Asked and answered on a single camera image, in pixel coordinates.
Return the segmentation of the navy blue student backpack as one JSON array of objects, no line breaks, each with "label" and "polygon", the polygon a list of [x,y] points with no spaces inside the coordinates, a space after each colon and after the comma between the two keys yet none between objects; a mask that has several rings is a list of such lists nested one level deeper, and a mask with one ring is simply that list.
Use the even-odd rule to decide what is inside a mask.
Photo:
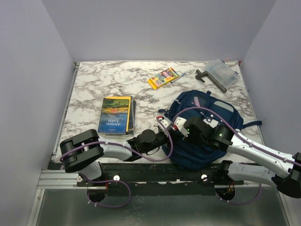
[{"label": "navy blue student backpack", "polygon": [[211,96],[210,91],[182,92],[168,110],[160,109],[159,113],[171,121],[176,117],[184,118],[188,124],[188,137],[180,132],[172,135],[173,150],[169,145],[162,146],[171,162],[180,169],[202,170],[226,154],[208,146],[209,136],[214,130],[209,125],[210,121],[222,125],[221,119],[225,119],[233,129],[239,130],[262,124],[261,121],[245,124],[233,105]]}]

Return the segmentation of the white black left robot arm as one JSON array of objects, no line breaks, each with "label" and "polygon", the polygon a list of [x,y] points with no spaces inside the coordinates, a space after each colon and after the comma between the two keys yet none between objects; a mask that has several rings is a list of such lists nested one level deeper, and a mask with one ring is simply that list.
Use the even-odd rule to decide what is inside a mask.
[{"label": "white black left robot arm", "polygon": [[[173,142],[170,134],[172,121],[159,116],[158,133],[151,129],[144,130],[140,135],[125,142],[113,142],[98,136],[96,130],[90,129],[64,140],[60,144],[61,157],[65,172],[78,172],[94,186],[104,182],[104,174],[99,158],[118,159],[123,162],[133,162],[146,159],[153,162],[165,161],[173,152]],[[171,150],[163,159],[153,159],[146,154],[165,144],[170,144]]]}]

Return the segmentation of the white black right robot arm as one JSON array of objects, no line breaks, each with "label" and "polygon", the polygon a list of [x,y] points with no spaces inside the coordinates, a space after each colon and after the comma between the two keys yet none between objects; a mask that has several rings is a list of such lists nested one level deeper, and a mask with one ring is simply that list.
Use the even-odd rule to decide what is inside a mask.
[{"label": "white black right robot arm", "polygon": [[300,198],[300,153],[292,155],[271,149],[215,120],[207,122],[197,116],[188,120],[177,117],[174,124],[188,141],[255,162],[255,165],[231,162],[227,168],[217,171],[219,183],[225,185],[232,180],[252,181],[274,186],[279,192],[292,198]]}]

